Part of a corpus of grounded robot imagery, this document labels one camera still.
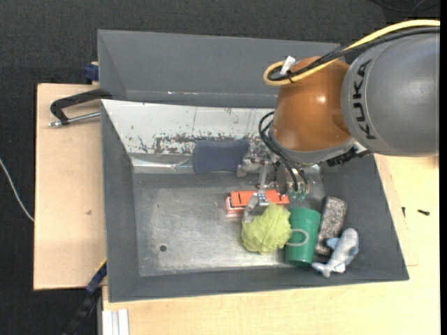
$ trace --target black cord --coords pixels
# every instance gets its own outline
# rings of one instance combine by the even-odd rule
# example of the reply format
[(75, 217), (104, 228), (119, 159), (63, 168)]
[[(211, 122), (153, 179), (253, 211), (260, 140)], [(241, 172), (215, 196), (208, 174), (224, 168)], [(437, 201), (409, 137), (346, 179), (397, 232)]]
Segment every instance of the black cord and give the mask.
[(324, 56), (320, 57), (316, 61), (312, 62), (308, 66), (301, 68), (300, 70), (297, 70), (293, 73), (289, 71), (288, 74), (285, 76), (273, 77), (273, 75), (275, 73), (279, 72), (279, 70), (281, 69), (282, 66), (279, 66), (269, 72), (268, 79), (271, 81), (275, 81), (275, 82), (282, 81), (282, 80), (290, 80), (291, 78), (293, 78), (297, 75), (301, 75), (304, 72), (307, 72), (308, 70), (311, 70), (315, 67), (318, 67), (322, 64), (333, 61), (334, 59), (338, 59), (342, 56), (345, 56), (345, 55), (353, 53), (353, 52), (361, 52), (363, 50), (367, 50), (368, 48), (380, 45), (385, 42), (396, 40), (398, 38), (403, 38), (403, 37), (417, 35), (417, 34), (435, 34), (435, 33), (439, 33), (439, 32), (440, 32), (439, 27), (424, 27), (424, 28), (418, 28), (418, 29), (411, 29), (408, 31), (398, 31), (395, 33), (390, 33), (388, 35), (377, 38), (376, 40), (372, 40), (368, 43), (365, 43), (363, 45), (353, 47), (349, 50), (345, 50), (346, 46), (338, 47), (337, 49), (325, 54)]
[(376, 3), (377, 5), (381, 6), (382, 8), (387, 8), (388, 10), (392, 10), (392, 11), (397, 11), (398, 13), (421, 13), (423, 11), (427, 11), (431, 8), (435, 8), (436, 6), (441, 4), (441, 0), (439, 0), (438, 2), (436, 2), (435, 4), (428, 6), (426, 8), (420, 9), (420, 10), (416, 10), (418, 6), (422, 5), (422, 2), (426, 2), (427, 0), (421, 0), (418, 3), (416, 3), (416, 0), (413, 0), (413, 8), (411, 8), (411, 10), (403, 10), (400, 8), (395, 8), (393, 6), (389, 6), (384, 4), (383, 2), (379, 1), (379, 0), (370, 0), (373, 3)]
[(293, 172), (293, 170), (296, 170), (298, 172), (298, 174), (302, 177), (302, 180), (304, 181), (304, 183), (307, 185), (308, 181), (306, 178), (306, 175), (304, 174), (304, 172), (298, 168), (293, 161), (291, 161), (288, 156), (282, 151), (280, 150), (278, 147), (276, 147), (273, 143), (273, 141), (270, 139), (270, 137), (268, 136), (268, 134), (266, 133), (266, 131), (268, 130), (268, 128), (272, 125), (273, 121), (270, 121), (266, 127), (263, 128), (263, 124), (264, 121), (272, 116), (274, 114), (274, 112), (268, 112), (266, 115), (264, 115), (264, 117), (261, 118), (261, 120), (259, 121), (259, 125), (258, 125), (258, 132), (259, 135), (262, 139), (262, 141), (264, 142), (264, 144), (267, 146), (267, 148), (274, 154), (278, 155), (279, 159), (281, 160), (281, 162), (284, 164), (284, 167), (290, 172), (291, 176), (292, 176), (292, 180), (293, 180), (293, 188), (295, 189), (295, 192), (298, 192), (298, 180), (295, 176), (295, 173)]

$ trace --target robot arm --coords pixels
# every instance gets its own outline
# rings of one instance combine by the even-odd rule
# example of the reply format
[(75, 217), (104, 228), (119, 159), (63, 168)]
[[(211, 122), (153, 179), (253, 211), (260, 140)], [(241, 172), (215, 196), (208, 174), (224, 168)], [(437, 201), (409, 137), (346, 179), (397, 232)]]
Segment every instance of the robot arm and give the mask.
[[(279, 77), (283, 63), (272, 65), (264, 74), (279, 86), (270, 143), (299, 168), (343, 163), (355, 145), (395, 156), (438, 153), (439, 42), (438, 21), (414, 20), (299, 61)], [(350, 66), (338, 60), (359, 49), (366, 51)]]

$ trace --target dark floor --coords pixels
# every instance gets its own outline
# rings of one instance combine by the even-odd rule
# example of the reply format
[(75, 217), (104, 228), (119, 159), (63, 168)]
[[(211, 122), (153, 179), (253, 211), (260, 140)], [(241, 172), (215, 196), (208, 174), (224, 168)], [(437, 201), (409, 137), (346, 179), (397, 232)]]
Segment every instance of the dark floor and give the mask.
[[(34, 84), (86, 83), (98, 28), (350, 43), (390, 22), (440, 16), (439, 0), (381, 1), (388, 8), (370, 0), (1, 0), (0, 158), (32, 211)], [(60, 334), (82, 301), (81, 290), (33, 292), (33, 244), (34, 225), (0, 170), (0, 334)], [(95, 330), (90, 320), (82, 334)]]

